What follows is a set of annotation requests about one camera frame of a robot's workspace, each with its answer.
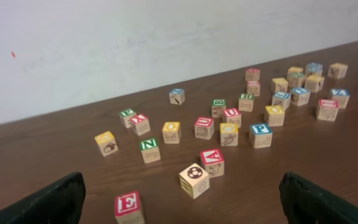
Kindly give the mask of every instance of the brown table surface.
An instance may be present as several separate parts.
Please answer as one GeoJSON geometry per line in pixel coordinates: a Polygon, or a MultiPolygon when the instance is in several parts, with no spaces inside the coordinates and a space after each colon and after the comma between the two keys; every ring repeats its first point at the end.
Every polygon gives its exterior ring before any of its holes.
{"type": "Polygon", "coordinates": [[[228,108],[237,108],[246,91],[244,68],[1,125],[0,209],[75,170],[86,184],[80,223],[115,223],[115,196],[132,190],[140,193],[147,223],[286,223],[278,191],[286,171],[358,206],[358,42],[256,67],[262,91],[253,112],[242,113],[237,147],[220,146],[220,119],[215,119],[210,141],[195,138],[194,122],[211,116],[213,99],[226,99],[228,108]],[[291,105],[284,126],[272,128],[270,148],[253,149],[249,125],[261,122],[264,106],[271,103],[272,78],[310,62],[323,63],[325,77],[332,63],[346,63],[349,69],[342,80],[326,78],[308,105],[291,105]],[[182,105],[169,103],[172,88],[185,89],[182,105]],[[349,104],[335,122],[318,121],[317,100],[331,88],[348,89],[349,104]],[[127,108],[148,116],[151,132],[138,137],[124,128],[118,112],[127,108]],[[163,143],[166,121],[181,122],[180,144],[163,143]],[[94,137],[107,130],[115,135],[119,151],[103,157],[94,137]],[[150,137],[158,139],[162,160],[144,164],[139,140],[150,137]],[[178,174],[200,163],[200,151],[214,147],[225,158],[225,175],[211,179],[209,190],[193,200],[181,189],[178,174]]]}

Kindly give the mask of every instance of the black object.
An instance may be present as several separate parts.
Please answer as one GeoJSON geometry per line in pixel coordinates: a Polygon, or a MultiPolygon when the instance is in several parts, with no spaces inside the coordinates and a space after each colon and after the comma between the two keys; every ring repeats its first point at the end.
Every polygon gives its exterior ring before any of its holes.
{"type": "Polygon", "coordinates": [[[280,197],[289,224],[358,224],[358,208],[312,182],[288,172],[280,197]]]}
{"type": "Polygon", "coordinates": [[[85,199],[82,174],[74,172],[0,211],[0,223],[77,224],[85,199]]]}

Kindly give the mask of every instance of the block's top face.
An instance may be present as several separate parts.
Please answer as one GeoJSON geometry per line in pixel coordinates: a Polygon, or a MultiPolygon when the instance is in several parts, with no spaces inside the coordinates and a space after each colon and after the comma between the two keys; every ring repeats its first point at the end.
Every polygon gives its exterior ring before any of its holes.
{"type": "Polygon", "coordinates": [[[132,109],[126,109],[126,110],[121,111],[119,114],[120,114],[121,116],[123,116],[123,117],[126,117],[126,116],[131,115],[131,114],[134,114],[134,113],[135,113],[134,110],[132,110],[132,109]]]}
{"type": "Polygon", "coordinates": [[[308,64],[308,70],[311,72],[318,72],[323,69],[323,65],[320,63],[312,62],[308,64]]]}
{"type": "Polygon", "coordinates": [[[105,133],[96,136],[94,139],[98,144],[103,144],[114,139],[114,136],[111,134],[110,131],[106,131],[105,133]]]}
{"type": "Polygon", "coordinates": [[[219,149],[210,149],[200,152],[200,157],[205,165],[224,162],[222,153],[219,149]]]}
{"type": "Polygon", "coordinates": [[[301,73],[301,72],[292,73],[292,77],[295,77],[295,78],[302,78],[304,76],[305,76],[305,74],[301,73]]]}
{"type": "Polygon", "coordinates": [[[117,196],[115,208],[116,217],[140,210],[140,197],[138,191],[117,196]]]}
{"type": "Polygon", "coordinates": [[[212,106],[226,106],[226,100],[213,100],[212,106]]]}
{"type": "Polygon", "coordinates": [[[270,127],[266,123],[262,124],[252,124],[251,130],[254,134],[270,134],[273,133],[273,131],[270,129],[270,127]]]}
{"type": "Polygon", "coordinates": [[[180,172],[179,176],[185,179],[191,186],[194,186],[198,184],[201,179],[209,176],[209,174],[198,164],[193,164],[180,172]]]}
{"type": "Polygon", "coordinates": [[[319,82],[320,80],[324,80],[324,77],[319,77],[317,75],[311,75],[307,78],[307,80],[313,80],[319,82]]]}
{"type": "Polygon", "coordinates": [[[291,96],[291,94],[278,91],[278,92],[274,93],[273,96],[283,98],[283,99],[288,99],[291,96]]]}
{"type": "Polygon", "coordinates": [[[336,100],[319,100],[320,107],[325,108],[339,108],[338,101],[336,100]]]}
{"type": "Polygon", "coordinates": [[[213,122],[214,122],[213,118],[207,118],[207,117],[201,116],[201,117],[198,117],[198,119],[194,125],[210,127],[213,122]]]}
{"type": "Polygon", "coordinates": [[[285,78],[273,78],[272,80],[275,83],[288,83],[285,78]]]}
{"type": "Polygon", "coordinates": [[[266,106],[269,114],[285,114],[285,110],[282,106],[266,106]]]}
{"type": "Polygon", "coordinates": [[[309,93],[310,90],[307,90],[307,89],[302,88],[302,87],[298,87],[298,88],[291,89],[291,92],[292,93],[297,93],[297,94],[305,94],[305,93],[309,93]]]}
{"type": "Polygon", "coordinates": [[[252,86],[252,85],[260,85],[259,81],[248,81],[247,82],[247,86],[252,86]]]}
{"type": "Polygon", "coordinates": [[[246,100],[254,100],[255,95],[254,94],[241,94],[240,99],[246,99],[246,100]]]}
{"type": "Polygon", "coordinates": [[[246,70],[247,73],[257,73],[260,72],[260,70],[258,68],[248,68],[246,70]]]}
{"type": "Polygon", "coordinates": [[[133,118],[131,118],[131,122],[133,124],[139,124],[140,122],[143,122],[145,120],[147,120],[148,118],[146,117],[146,115],[144,114],[139,114],[137,116],[134,116],[133,118]]]}
{"type": "Polygon", "coordinates": [[[350,96],[347,90],[342,89],[331,89],[331,93],[333,94],[333,96],[350,96]]]}
{"type": "Polygon", "coordinates": [[[240,111],[237,110],[236,108],[231,108],[231,109],[223,110],[223,114],[224,114],[224,116],[227,117],[227,118],[241,115],[240,111]]]}
{"type": "Polygon", "coordinates": [[[180,128],[180,122],[165,122],[162,127],[162,131],[178,132],[180,128]]]}
{"type": "Polygon", "coordinates": [[[151,139],[140,142],[140,150],[141,151],[153,149],[155,147],[158,147],[158,141],[156,138],[151,138],[151,139]]]}
{"type": "Polygon", "coordinates": [[[172,93],[172,94],[180,94],[182,93],[183,91],[185,91],[184,89],[173,89],[171,90],[171,92],[169,93],[172,93]]]}
{"type": "Polygon", "coordinates": [[[238,133],[239,128],[237,127],[237,123],[221,123],[221,133],[229,134],[229,133],[238,133]]]}

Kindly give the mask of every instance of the white backdrop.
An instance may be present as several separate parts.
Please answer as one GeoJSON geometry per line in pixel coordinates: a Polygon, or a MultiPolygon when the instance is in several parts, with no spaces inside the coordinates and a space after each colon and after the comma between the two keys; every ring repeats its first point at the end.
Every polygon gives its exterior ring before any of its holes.
{"type": "Polygon", "coordinates": [[[358,0],[0,0],[0,123],[356,40],[358,0]]]}

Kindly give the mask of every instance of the cube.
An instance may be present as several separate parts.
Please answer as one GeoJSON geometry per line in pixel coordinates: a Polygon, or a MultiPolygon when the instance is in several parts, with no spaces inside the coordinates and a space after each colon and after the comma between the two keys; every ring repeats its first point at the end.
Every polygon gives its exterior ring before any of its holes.
{"type": "Polygon", "coordinates": [[[249,141],[254,149],[270,147],[272,145],[273,131],[265,124],[253,124],[249,130],[249,141]]]}
{"type": "Polygon", "coordinates": [[[212,117],[220,118],[223,115],[223,110],[226,110],[226,100],[212,101],[212,117]]]}
{"type": "Polygon", "coordinates": [[[210,140],[214,134],[214,119],[200,116],[194,124],[196,138],[210,140]]]}
{"type": "Polygon", "coordinates": [[[288,81],[285,78],[274,78],[272,79],[272,92],[276,93],[278,91],[287,92],[288,81]]]}
{"type": "Polygon", "coordinates": [[[291,104],[295,106],[303,106],[309,103],[310,90],[302,87],[291,89],[291,104]]]}
{"type": "Polygon", "coordinates": [[[224,110],[223,123],[237,124],[241,128],[241,112],[235,108],[224,110]]]}
{"type": "Polygon", "coordinates": [[[291,94],[276,92],[272,98],[272,106],[282,106],[286,110],[290,106],[291,94]]]}
{"type": "Polygon", "coordinates": [[[303,72],[303,68],[300,67],[291,67],[290,69],[288,69],[288,73],[287,73],[287,80],[290,79],[291,75],[293,73],[302,73],[303,72]]]}
{"type": "Polygon", "coordinates": [[[185,90],[176,88],[171,90],[171,92],[169,92],[169,100],[171,104],[182,104],[185,101],[185,90]]]}
{"type": "Polygon", "coordinates": [[[198,164],[193,164],[179,173],[180,186],[192,199],[209,189],[209,174],[198,164]]]}
{"type": "Polygon", "coordinates": [[[144,114],[139,114],[130,119],[132,130],[141,136],[150,131],[149,119],[144,114]]]}
{"type": "Polygon", "coordinates": [[[181,129],[179,122],[165,122],[162,127],[162,136],[166,144],[179,144],[181,129]]]}
{"type": "Polygon", "coordinates": [[[126,109],[124,111],[121,111],[119,113],[119,119],[121,120],[122,125],[124,125],[125,128],[131,127],[131,118],[136,116],[136,112],[132,109],[126,109]]]}
{"type": "Polygon", "coordinates": [[[336,100],[319,100],[316,117],[323,121],[335,121],[339,105],[336,100]]]}
{"type": "Polygon", "coordinates": [[[305,84],[306,81],[306,75],[303,73],[292,73],[292,75],[290,76],[289,80],[288,80],[288,86],[292,87],[292,88],[296,88],[296,87],[302,87],[305,84]]]}
{"type": "Polygon", "coordinates": [[[221,123],[221,146],[238,146],[239,129],[237,124],[221,123]]]}
{"type": "Polygon", "coordinates": [[[323,75],[323,65],[315,62],[308,64],[305,69],[305,75],[307,77],[311,75],[321,77],[323,75]]]}
{"type": "Polygon", "coordinates": [[[329,99],[338,101],[340,109],[346,108],[349,98],[350,94],[347,90],[331,89],[329,92],[329,99]]]}
{"type": "Polygon", "coordinates": [[[241,94],[239,99],[239,111],[252,112],[254,109],[254,94],[241,94]]]}
{"type": "Polygon", "coordinates": [[[114,206],[118,224],[145,223],[138,191],[117,196],[114,206]]]}
{"type": "Polygon", "coordinates": [[[246,70],[246,81],[259,81],[260,70],[258,68],[248,68],[246,70]]]}
{"type": "Polygon", "coordinates": [[[224,159],[219,149],[210,149],[200,152],[201,166],[209,173],[209,178],[224,174],[224,159]]]}
{"type": "Polygon", "coordinates": [[[259,96],[260,82],[259,81],[248,81],[247,82],[247,94],[254,94],[254,96],[259,96]]]}
{"type": "Polygon", "coordinates": [[[140,151],[142,152],[143,161],[146,164],[161,160],[160,149],[158,148],[156,138],[141,141],[140,151]]]}
{"type": "Polygon", "coordinates": [[[323,89],[324,77],[318,77],[316,75],[311,75],[306,79],[305,89],[316,93],[323,89]]]}
{"type": "Polygon", "coordinates": [[[106,131],[105,133],[96,136],[94,140],[98,144],[100,153],[103,156],[107,156],[118,151],[116,139],[110,131],[106,131]]]}
{"type": "Polygon", "coordinates": [[[282,106],[266,106],[264,120],[270,126],[283,126],[285,110],[282,106]]]}
{"type": "Polygon", "coordinates": [[[329,78],[344,78],[347,71],[347,65],[341,63],[335,63],[329,66],[328,69],[328,77],[329,78]]]}

